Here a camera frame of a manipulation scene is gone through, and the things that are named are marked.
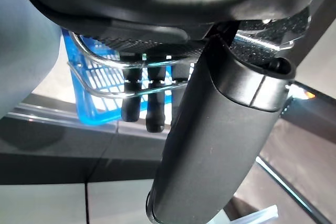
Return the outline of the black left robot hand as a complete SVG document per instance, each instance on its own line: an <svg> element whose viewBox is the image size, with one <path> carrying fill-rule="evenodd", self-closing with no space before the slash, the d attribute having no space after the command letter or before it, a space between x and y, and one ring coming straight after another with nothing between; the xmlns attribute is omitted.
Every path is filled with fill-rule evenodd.
<svg viewBox="0 0 336 224"><path fill-rule="evenodd" d="M278 52L303 35L312 0L30 0L69 31L97 65L121 69L123 91L148 96L149 131L161 130L163 97L175 121L146 200L153 223L207 223L229 202L262 149L296 75Z"/></svg>

